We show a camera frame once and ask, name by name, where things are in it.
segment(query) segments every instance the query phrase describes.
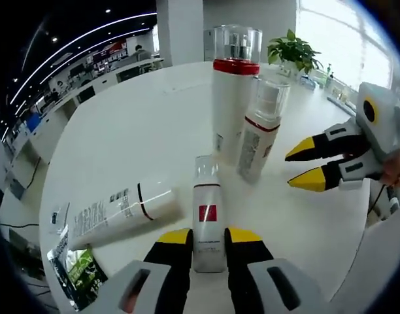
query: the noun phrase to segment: clear bottle cap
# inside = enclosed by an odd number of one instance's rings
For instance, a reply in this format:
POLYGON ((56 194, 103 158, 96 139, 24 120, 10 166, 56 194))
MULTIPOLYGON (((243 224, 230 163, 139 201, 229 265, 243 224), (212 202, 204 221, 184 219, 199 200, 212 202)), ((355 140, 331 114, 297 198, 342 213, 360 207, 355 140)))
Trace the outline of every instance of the clear bottle cap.
POLYGON ((195 177, 214 177, 218 173, 218 163, 211 155, 195 158, 195 177))
POLYGON ((262 31, 239 25, 214 28, 214 58, 259 63, 262 31))
POLYGON ((258 77, 257 109, 267 114, 280 116, 286 104, 289 84, 277 84, 266 78, 258 77))

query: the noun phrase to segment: potted plant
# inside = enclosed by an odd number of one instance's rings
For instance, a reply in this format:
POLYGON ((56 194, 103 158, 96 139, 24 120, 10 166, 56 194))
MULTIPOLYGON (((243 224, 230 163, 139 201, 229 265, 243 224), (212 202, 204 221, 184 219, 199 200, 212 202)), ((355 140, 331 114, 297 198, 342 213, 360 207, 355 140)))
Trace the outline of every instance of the potted plant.
POLYGON ((291 29, 287 31, 287 36, 271 39, 267 53, 269 64, 280 59, 282 65, 295 75, 302 70, 309 74, 313 69, 323 67, 314 58, 317 54, 320 52, 314 51, 307 41, 296 37, 291 29))

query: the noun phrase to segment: green leaves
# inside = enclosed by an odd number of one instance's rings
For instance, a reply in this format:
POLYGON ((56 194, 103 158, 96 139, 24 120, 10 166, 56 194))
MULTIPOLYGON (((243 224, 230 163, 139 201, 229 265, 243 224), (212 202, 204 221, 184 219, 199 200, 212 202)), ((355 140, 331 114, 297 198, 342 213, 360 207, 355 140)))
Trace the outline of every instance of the green leaves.
POLYGON ((312 69, 319 69, 322 64, 313 57, 320 52, 314 51, 307 41, 296 37, 289 29, 286 37, 270 40, 267 50, 268 63, 274 63, 278 58, 281 61, 292 61, 299 71, 302 69, 309 73, 312 69))
POLYGON ((289 41, 294 41, 296 39, 296 35, 295 33, 289 28, 289 30, 287 31, 287 39, 289 41))
POLYGON ((271 54, 269 54, 268 56, 268 64, 272 64, 275 61, 277 61, 278 59, 278 51, 274 50, 273 52, 271 52, 271 54))

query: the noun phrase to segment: round table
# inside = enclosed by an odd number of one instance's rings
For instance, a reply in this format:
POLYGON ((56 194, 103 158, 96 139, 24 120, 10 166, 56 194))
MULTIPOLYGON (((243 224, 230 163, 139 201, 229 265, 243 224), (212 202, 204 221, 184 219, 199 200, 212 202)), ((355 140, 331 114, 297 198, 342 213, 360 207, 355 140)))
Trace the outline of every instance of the round table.
MULTIPOLYGON (((95 200, 152 174, 170 175, 184 217, 146 225, 145 232, 118 237, 93 248, 113 276, 134 259, 143 260, 166 231, 192 226, 194 159, 212 153, 210 62, 161 69, 97 94, 76 110, 50 162, 40 211, 40 242, 47 281, 61 311, 71 310, 47 252, 51 210, 71 202, 69 218, 95 200)), ((350 269, 365 227, 369 182, 359 190, 315 193, 289 187, 287 180, 325 163, 285 162, 300 140, 349 116, 321 90, 294 84, 278 137, 259 183, 243 183, 221 166, 228 225, 259 234, 274 257, 287 258, 311 276, 326 300, 350 269)), ((227 272, 191 274, 185 313, 234 313, 227 272)))

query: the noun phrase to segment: product packet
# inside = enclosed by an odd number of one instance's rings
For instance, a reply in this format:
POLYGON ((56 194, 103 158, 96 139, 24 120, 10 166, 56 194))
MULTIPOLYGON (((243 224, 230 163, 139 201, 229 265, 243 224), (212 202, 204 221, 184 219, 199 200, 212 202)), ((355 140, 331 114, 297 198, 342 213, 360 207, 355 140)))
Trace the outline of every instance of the product packet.
POLYGON ((69 211, 69 202, 64 203, 62 206, 55 206, 50 215, 49 233, 62 234, 63 229, 67 225, 67 217, 69 211))
POLYGON ((58 245, 48 252, 47 257, 75 311, 95 301, 98 289, 107 280, 107 276, 89 249, 68 249, 68 225, 62 231, 58 245))

